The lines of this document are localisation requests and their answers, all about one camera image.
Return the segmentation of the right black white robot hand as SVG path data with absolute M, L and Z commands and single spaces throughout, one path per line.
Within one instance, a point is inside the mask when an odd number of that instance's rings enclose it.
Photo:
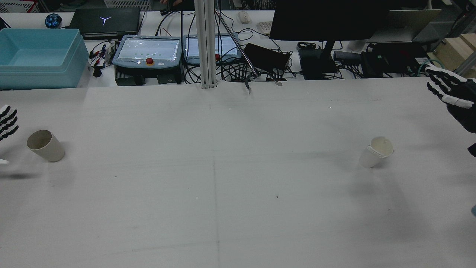
M 470 133 L 476 133 L 476 83 L 433 64 L 425 65 L 427 88 L 446 104 L 448 112 Z

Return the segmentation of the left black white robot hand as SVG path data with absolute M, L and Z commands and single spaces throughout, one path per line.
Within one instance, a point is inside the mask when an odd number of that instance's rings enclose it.
M 10 105 L 4 105 L 0 109 L 0 140 L 3 141 L 15 134 L 19 129 L 17 125 L 17 109 Z

